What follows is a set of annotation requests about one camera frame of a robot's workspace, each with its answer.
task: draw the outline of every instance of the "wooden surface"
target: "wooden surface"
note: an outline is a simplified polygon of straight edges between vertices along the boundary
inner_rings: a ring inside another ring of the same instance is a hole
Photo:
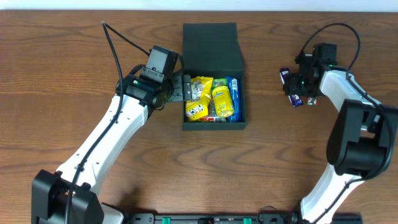
[[[34,176],[67,160],[109,106],[118,76],[101,20],[145,49],[157,44],[176,52],[184,22],[237,22],[246,64],[244,131],[182,131],[182,104],[168,104],[130,139],[99,196],[127,211],[256,213],[264,205],[290,210],[306,196],[325,170],[337,112],[327,98],[292,108],[279,68],[297,70],[293,56],[325,24],[358,30],[357,82],[398,106],[397,14],[0,11],[0,223],[29,223]],[[146,63],[112,38],[124,74]],[[321,41],[337,43],[338,61],[349,64],[356,47],[349,31],[330,28],[309,46]],[[396,223],[397,161],[339,211],[361,212],[365,223]]]

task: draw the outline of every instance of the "green tape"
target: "green tape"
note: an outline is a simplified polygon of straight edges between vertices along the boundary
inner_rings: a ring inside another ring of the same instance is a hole
[[[170,218],[163,218],[162,219],[162,224],[170,224]]]
[[[243,224],[251,224],[251,218],[244,218]]]

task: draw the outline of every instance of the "purple candy bar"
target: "purple candy bar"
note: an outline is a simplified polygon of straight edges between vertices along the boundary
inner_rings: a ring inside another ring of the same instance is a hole
[[[280,79],[282,83],[285,84],[287,76],[290,74],[290,70],[288,68],[281,68],[279,71]],[[303,101],[300,99],[298,95],[290,95],[288,96],[290,102],[292,103],[293,107],[298,107],[303,105]]]

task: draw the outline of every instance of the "box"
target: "box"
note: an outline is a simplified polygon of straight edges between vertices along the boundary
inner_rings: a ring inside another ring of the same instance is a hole
[[[238,44],[236,24],[184,24],[184,73],[197,76],[239,80],[242,120],[236,123],[189,123],[183,105],[183,130],[243,130],[246,121],[244,65]]]

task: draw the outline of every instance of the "white background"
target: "white background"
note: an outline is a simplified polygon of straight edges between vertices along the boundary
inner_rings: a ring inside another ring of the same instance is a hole
[[[398,0],[0,0],[0,9],[398,12]]]

